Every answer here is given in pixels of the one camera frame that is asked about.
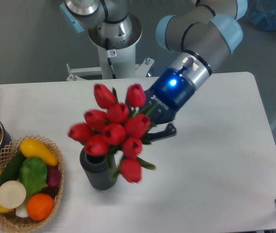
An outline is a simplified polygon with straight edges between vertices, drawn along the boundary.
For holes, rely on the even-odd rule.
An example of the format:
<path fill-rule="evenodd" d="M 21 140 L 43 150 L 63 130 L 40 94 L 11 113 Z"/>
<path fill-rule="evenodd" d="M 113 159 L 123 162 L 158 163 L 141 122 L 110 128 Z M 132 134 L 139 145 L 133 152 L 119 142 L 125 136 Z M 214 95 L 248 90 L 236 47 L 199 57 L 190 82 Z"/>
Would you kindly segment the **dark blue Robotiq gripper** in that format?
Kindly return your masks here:
<path fill-rule="evenodd" d="M 194 86 L 185 78 L 184 71 L 185 69 L 168 68 L 149 89 L 144 91 L 146 95 L 144 107 L 157 104 L 149 114 L 152 123 L 163 124 L 174 120 L 176 113 L 194 94 Z M 176 133 L 176 127 L 168 123 L 165 130 L 146 133 L 144 138 L 155 142 L 176 136 Z"/>

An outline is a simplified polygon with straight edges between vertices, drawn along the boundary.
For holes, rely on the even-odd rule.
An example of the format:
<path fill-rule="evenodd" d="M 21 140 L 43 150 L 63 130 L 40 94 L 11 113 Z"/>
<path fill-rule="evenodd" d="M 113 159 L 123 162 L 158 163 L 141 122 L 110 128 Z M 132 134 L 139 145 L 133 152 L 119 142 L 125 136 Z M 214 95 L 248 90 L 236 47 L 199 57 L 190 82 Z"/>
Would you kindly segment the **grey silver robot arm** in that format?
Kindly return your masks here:
<path fill-rule="evenodd" d="M 146 105 L 156 105 L 151 122 L 167 124 L 159 133 L 147 132 L 144 142 L 176 134 L 176 113 L 233 53 L 243 38 L 238 24 L 245 0 L 198 0 L 182 16 L 162 18 L 155 30 L 158 44 L 179 53 L 165 72 L 146 90 Z M 102 77 L 124 79 L 146 73 L 136 65 L 136 44 L 141 23 L 127 10 L 125 0 L 65 0 L 60 11 L 77 33 L 87 32 L 97 47 Z"/>

